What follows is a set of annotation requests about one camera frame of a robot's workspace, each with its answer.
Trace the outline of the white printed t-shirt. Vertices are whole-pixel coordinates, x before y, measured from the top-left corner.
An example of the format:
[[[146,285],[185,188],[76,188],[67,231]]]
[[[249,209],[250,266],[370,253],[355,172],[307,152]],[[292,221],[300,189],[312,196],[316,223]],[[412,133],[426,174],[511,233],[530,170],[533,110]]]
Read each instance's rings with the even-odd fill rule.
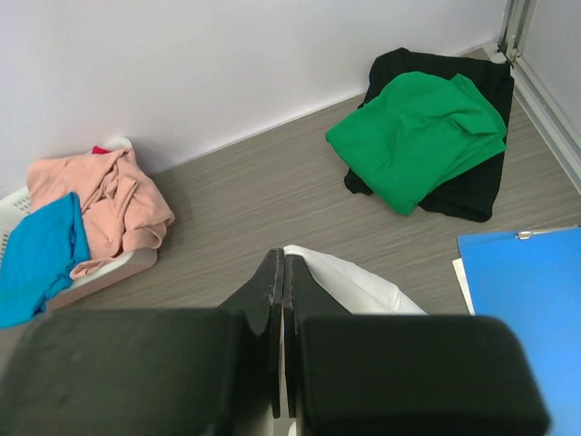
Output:
[[[287,245],[285,255],[299,256],[314,281],[353,314],[426,315],[396,284],[357,264],[299,245]]]

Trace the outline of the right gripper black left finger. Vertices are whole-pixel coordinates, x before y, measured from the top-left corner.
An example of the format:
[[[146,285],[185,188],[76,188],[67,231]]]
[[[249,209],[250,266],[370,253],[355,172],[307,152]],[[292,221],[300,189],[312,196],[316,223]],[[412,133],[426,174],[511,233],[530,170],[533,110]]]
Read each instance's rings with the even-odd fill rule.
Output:
[[[270,435],[284,254],[213,308],[53,312],[1,374],[4,435]]]

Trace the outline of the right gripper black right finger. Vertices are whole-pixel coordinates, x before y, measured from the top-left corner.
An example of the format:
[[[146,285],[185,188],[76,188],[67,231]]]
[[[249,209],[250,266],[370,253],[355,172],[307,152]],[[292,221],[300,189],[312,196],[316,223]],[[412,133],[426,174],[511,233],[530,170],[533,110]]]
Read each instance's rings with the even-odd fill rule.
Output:
[[[285,257],[293,435],[544,435],[550,415],[516,335],[470,315],[348,312]]]

